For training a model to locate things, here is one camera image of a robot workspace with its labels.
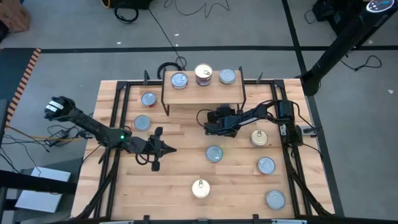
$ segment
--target wooden shelf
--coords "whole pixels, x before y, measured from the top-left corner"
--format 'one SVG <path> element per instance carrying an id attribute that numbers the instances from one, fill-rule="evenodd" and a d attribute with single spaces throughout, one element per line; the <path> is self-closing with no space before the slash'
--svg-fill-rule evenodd
<path id="1" fill-rule="evenodd" d="M 183 71 L 188 77 L 188 86 L 177 90 L 172 86 L 171 77 L 177 71 L 166 71 L 164 78 L 164 98 L 166 105 L 243 103 L 244 92 L 241 72 L 235 70 L 236 81 L 231 85 L 220 82 L 220 71 L 213 71 L 211 83 L 200 86 L 196 83 L 194 71 Z"/>

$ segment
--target orange and black striped tape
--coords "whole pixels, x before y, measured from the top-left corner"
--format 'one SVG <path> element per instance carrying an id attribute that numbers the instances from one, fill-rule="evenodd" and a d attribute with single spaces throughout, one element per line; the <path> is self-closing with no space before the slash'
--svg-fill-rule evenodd
<path id="1" fill-rule="evenodd" d="M 6 125 L 9 126 L 11 122 L 11 118 L 15 113 L 15 110 L 17 109 L 19 100 L 21 100 L 21 96 L 26 88 L 27 82 L 29 81 L 30 75 L 32 74 L 33 68 L 35 67 L 35 64 L 37 62 L 37 59 L 39 59 L 39 55 L 42 49 L 35 49 L 33 51 L 32 56 L 30 57 L 29 63 L 26 66 L 24 76 L 22 76 L 17 90 L 14 94 L 14 97 L 12 97 L 12 101 L 10 102 L 10 105 L 7 110 L 7 119 L 6 119 Z"/>

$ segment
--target floor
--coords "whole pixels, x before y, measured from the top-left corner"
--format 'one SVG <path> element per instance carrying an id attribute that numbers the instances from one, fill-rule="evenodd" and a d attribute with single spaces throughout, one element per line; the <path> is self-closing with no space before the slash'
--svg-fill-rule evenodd
<path id="1" fill-rule="evenodd" d="M 177 2 L 178 8 L 185 13 L 198 9 L 204 2 L 226 5 L 224 0 Z M 293 47 L 282 1 L 228 2 L 230 11 L 215 6 L 207 19 L 203 11 L 185 17 L 177 13 L 174 5 L 165 9 L 165 1 L 161 0 L 155 0 L 150 8 L 175 46 Z M 304 13 L 315 0 L 287 2 L 301 46 L 331 44 L 335 34 L 326 22 L 309 25 L 304 20 Z M 155 78 L 160 64 L 176 58 L 170 49 L 145 52 L 146 48 L 170 47 L 149 11 L 140 11 L 135 23 L 124 25 L 99 0 L 80 0 L 73 4 L 66 0 L 25 0 L 24 7 L 32 16 L 30 30 L 9 35 L 0 43 L 0 48 L 99 49 L 97 53 L 68 50 L 67 54 L 40 55 L 11 122 L 11 126 L 31 135 L 47 136 L 47 127 L 55 124 L 43 119 L 43 108 L 51 96 L 67 96 L 74 99 L 81 110 L 91 113 L 101 80 L 142 79 L 144 70 Z M 120 13 L 129 14 L 129 11 L 121 10 Z M 397 35 L 398 14 L 389 19 L 366 45 L 398 45 Z M 126 47 L 143 47 L 144 50 L 101 53 L 106 51 L 103 49 Z M 187 70 L 206 62 L 214 69 L 242 65 L 246 78 L 256 78 L 262 72 L 263 78 L 291 78 L 300 74 L 292 49 L 187 50 L 180 55 L 188 61 Z M 306 67 L 309 69 L 322 53 L 303 51 Z M 363 68 L 354 72 L 339 63 L 322 80 L 315 99 L 345 215 L 398 220 L 395 209 L 398 207 L 398 152 L 394 134 L 394 125 L 398 123 L 395 113 L 398 106 L 395 92 L 398 91 L 395 68 L 398 51 L 355 51 L 343 60 L 356 67 L 370 55 L 381 59 L 381 68 Z M 11 144 L 3 148 L 18 169 L 34 166 L 22 146 Z M 84 141 L 76 141 L 52 147 L 50 153 L 36 144 L 31 144 L 28 150 L 38 166 L 45 166 L 79 159 L 84 148 Z M 10 170 L 3 162 L 0 168 Z M 44 223 L 67 215 L 66 211 L 23 223 Z"/>

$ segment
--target can with label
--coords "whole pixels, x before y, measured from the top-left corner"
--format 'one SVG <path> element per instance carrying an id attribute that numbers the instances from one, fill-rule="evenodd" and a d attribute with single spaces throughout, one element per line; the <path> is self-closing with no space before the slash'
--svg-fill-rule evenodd
<path id="1" fill-rule="evenodd" d="M 222 69 L 220 71 L 220 82 L 224 85 L 233 84 L 236 81 L 236 73 L 232 69 Z"/>
<path id="2" fill-rule="evenodd" d="M 275 171 L 275 162 L 270 157 L 263 157 L 257 162 L 257 168 L 262 174 L 272 174 Z"/>
<path id="3" fill-rule="evenodd" d="M 262 130 L 255 130 L 250 136 L 250 142 L 253 146 L 262 147 L 267 144 L 268 136 Z"/>
<path id="4" fill-rule="evenodd" d="M 153 92 L 146 92 L 141 97 L 141 103 L 146 107 L 153 107 L 156 105 L 156 94 Z"/>
<path id="5" fill-rule="evenodd" d="M 150 119 L 146 115 L 140 115 L 134 120 L 134 127 L 138 131 L 147 131 L 150 128 Z"/>
<path id="6" fill-rule="evenodd" d="M 197 84 L 200 86 L 207 86 L 211 82 L 211 74 L 213 69 L 206 63 L 200 63 L 195 67 L 195 75 Z"/>
<path id="7" fill-rule="evenodd" d="M 285 195 L 280 190 L 271 190 L 267 194 L 266 203 L 271 209 L 282 209 L 286 205 Z"/>
<path id="8" fill-rule="evenodd" d="M 210 162 L 219 162 L 223 158 L 223 150 L 218 146 L 210 146 L 206 151 L 206 157 Z"/>
<path id="9" fill-rule="evenodd" d="M 205 180 L 197 180 L 192 185 L 192 193 L 197 198 L 205 198 L 210 193 L 210 185 Z"/>
<path id="10" fill-rule="evenodd" d="M 172 85 L 174 88 L 181 90 L 188 85 L 188 77 L 182 72 L 177 72 L 172 75 Z"/>

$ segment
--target concrete floor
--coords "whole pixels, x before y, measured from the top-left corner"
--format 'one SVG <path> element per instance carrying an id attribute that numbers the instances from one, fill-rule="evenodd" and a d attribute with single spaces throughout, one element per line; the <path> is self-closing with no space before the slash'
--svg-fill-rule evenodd
<path id="1" fill-rule="evenodd" d="M 188 13 L 203 2 L 225 4 L 222 0 L 189 0 L 178 1 L 178 7 Z M 303 18 L 315 0 L 288 2 L 300 45 L 329 45 L 334 35 L 330 26 L 324 22 L 308 25 Z M 174 7 L 164 9 L 163 4 L 164 1 L 155 0 L 151 9 L 173 44 L 179 46 L 292 46 L 280 1 L 229 0 L 229 12 L 216 6 L 207 19 L 203 12 L 183 17 Z M 9 35 L 0 48 L 169 47 L 148 11 L 140 11 L 134 24 L 124 25 L 114 18 L 112 10 L 105 10 L 99 0 L 74 1 L 73 4 L 66 0 L 25 0 L 24 6 L 32 14 L 30 31 Z M 395 15 L 371 37 L 373 45 L 398 44 L 397 18 Z M 303 52 L 307 68 L 321 54 Z M 315 98 L 345 215 L 398 220 L 398 152 L 393 127 L 398 122 L 395 116 L 398 99 L 397 92 L 388 92 L 398 91 L 395 68 L 398 52 L 359 51 L 344 61 L 356 67 L 372 54 L 382 60 L 382 68 L 354 72 L 339 63 L 322 80 Z M 256 78 L 261 72 L 264 72 L 264 78 L 290 78 L 300 74 L 293 51 L 181 52 L 180 55 L 187 59 L 187 69 L 207 62 L 214 69 L 242 65 L 246 78 Z M 157 67 L 174 61 L 175 57 L 173 52 L 42 54 L 11 126 L 31 135 L 46 136 L 47 126 L 55 124 L 43 119 L 43 108 L 51 96 L 72 98 L 79 108 L 90 113 L 101 80 L 142 79 L 144 70 L 155 78 Z M 18 169 L 33 167 L 22 146 L 3 148 Z M 29 152 L 38 166 L 44 166 L 81 158 L 84 149 L 85 142 L 76 141 L 63 147 L 52 147 L 50 153 L 31 144 Z M 3 162 L 0 168 L 9 170 Z M 61 214 L 45 221 L 64 216 Z M 38 218 L 29 223 L 43 222 L 43 218 Z"/>

